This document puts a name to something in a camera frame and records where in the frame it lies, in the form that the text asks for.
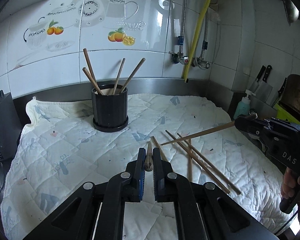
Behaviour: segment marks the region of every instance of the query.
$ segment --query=human hand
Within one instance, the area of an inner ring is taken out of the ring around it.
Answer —
[[[287,167],[286,172],[283,176],[283,183],[281,186],[281,195],[288,199],[294,196],[294,187],[298,184],[300,185],[300,177],[298,181],[293,177],[292,170]]]

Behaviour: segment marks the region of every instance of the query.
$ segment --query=lemon illustration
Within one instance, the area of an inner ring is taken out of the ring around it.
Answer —
[[[126,46],[132,46],[135,42],[136,42],[136,39],[131,36],[126,36],[122,40],[122,43]]]

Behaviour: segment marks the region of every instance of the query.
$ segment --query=knife handle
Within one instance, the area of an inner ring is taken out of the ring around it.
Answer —
[[[270,75],[271,70],[272,70],[271,65],[268,65],[267,68],[266,68],[266,72],[265,72],[265,74],[263,76],[263,79],[262,79],[264,82],[267,82],[267,79]]]
[[[262,66],[260,71],[259,71],[259,74],[256,78],[256,81],[258,82],[260,80],[260,78],[262,77],[262,74],[264,73],[264,71],[266,70],[266,67],[265,66]]]
[[[280,88],[280,90],[278,91],[279,97],[281,96],[281,94],[284,91],[284,88],[286,87],[286,82],[287,82],[287,78],[284,79],[284,82],[282,84],[282,87]]]

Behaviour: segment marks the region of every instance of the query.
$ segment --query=pipe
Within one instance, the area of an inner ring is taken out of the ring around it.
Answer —
[[[199,16],[198,21],[197,21],[197,26],[195,28],[194,37],[193,37],[193,40],[192,40],[192,45],[191,45],[191,49],[190,49],[190,53],[189,53],[189,59],[190,60],[189,60],[189,63],[186,65],[186,67],[184,69],[184,73],[183,73],[183,78],[184,78],[185,82],[187,81],[187,78],[188,78],[189,68],[191,66],[192,58],[194,57],[194,52],[195,52],[195,49],[196,49],[196,46],[197,46],[197,43],[198,43],[203,18],[204,18],[204,15],[206,14],[206,12],[208,10],[208,7],[210,5],[210,1],[211,0],[206,0],[205,1],[204,5],[202,7],[202,10],[201,10],[200,16]]]
[[[209,24],[209,13],[208,10],[204,16],[204,36],[203,36],[203,42],[202,42],[202,48],[201,48],[201,55],[200,57],[203,59],[204,51],[208,48],[207,43],[207,36],[208,36],[208,24]]]
[[[183,0],[182,1],[180,36],[178,37],[179,55],[180,56],[183,55],[183,40],[184,40],[184,34],[185,34],[186,10],[187,10],[187,0]]]

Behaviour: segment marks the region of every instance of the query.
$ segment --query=soap dispenser bottle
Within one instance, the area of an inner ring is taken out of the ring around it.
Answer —
[[[246,90],[246,97],[243,97],[242,100],[238,103],[237,109],[235,110],[233,119],[237,119],[237,117],[241,114],[249,115],[250,110],[250,99],[249,96],[256,95],[252,93],[250,90]]]

